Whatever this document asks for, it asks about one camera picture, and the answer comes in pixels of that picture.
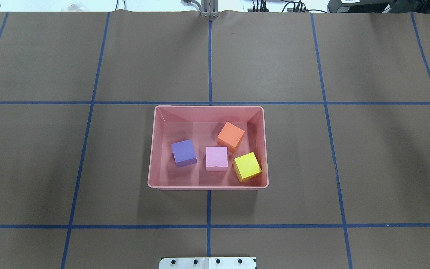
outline yellow cube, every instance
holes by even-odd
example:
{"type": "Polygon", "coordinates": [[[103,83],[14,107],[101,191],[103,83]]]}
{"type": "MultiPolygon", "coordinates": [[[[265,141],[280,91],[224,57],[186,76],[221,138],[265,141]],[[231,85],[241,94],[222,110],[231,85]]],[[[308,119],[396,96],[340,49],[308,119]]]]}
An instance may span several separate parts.
{"type": "Polygon", "coordinates": [[[260,165],[253,152],[235,158],[233,167],[240,182],[252,179],[261,173],[260,165]]]}

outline gray table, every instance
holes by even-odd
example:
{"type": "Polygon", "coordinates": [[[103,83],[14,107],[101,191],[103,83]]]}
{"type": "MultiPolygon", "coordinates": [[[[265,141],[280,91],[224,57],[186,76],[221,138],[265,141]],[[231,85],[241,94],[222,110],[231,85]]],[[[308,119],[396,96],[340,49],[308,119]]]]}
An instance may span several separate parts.
{"type": "Polygon", "coordinates": [[[0,268],[430,268],[430,15],[0,13],[0,268]],[[147,186],[157,104],[261,105],[270,186],[147,186]]]}

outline block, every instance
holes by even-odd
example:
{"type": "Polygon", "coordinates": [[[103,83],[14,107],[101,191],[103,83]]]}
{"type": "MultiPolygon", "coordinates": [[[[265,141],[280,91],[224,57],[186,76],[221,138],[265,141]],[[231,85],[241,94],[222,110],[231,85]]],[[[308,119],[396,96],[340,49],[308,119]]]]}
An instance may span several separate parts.
{"type": "Polygon", "coordinates": [[[222,131],[217,136],[217,143],[228,148],[228,151],[235,152],[242,142],[244,130],[227,122],[222,131]]]}
{"type": "Polygon", "coordinates": [[[207,171],[226,171],[228,169],[228,148],[208,146],[205,148],[207,171]]]}
{"type": "Polygon", "coordinates": [[[174,152],[175,164],[178,167],[197,163],[197,157],[191,139],[173,143],[172,151],[174,152]]]}
{"type": "Polygon", "coordinates": [[[235,158],[233,167],[240,182],[252,179],[261,173],[260,164],[258,164],[253,152],[235,158]]]}

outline orange cube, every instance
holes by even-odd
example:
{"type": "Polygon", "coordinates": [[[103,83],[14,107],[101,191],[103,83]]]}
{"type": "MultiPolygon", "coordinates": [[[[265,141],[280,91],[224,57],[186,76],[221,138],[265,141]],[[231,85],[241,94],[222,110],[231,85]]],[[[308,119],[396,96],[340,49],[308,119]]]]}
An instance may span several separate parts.
{"type": "Polygon", "coordinates": [[[228,151],[235,152],[242,142],[244,130],[227,122],[222,131],[217,136],[217,143],[228,148],[228,151]]]}

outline rectangular tray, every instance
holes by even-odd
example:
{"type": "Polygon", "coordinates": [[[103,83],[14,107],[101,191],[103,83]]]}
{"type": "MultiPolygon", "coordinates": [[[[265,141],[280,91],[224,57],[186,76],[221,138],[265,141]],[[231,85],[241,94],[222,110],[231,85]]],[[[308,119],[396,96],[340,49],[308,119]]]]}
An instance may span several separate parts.
{"type": "Polygon", "coordinates": [[[165,190],[255,191],[268,187],[265,115],[259,106],[157,106],[154,112],[149,178],[151,188],[165,190]],[[217,136],[229,121],[245,131],[235,153],[228,152],[228,170],[207,171],[205,147],[217,146],[217,136]],[[191,139],[197,163],[177,167],[172,143],[191,139]],[[261,174],[240,183],[233,159],[255,152],[261,174]]]}

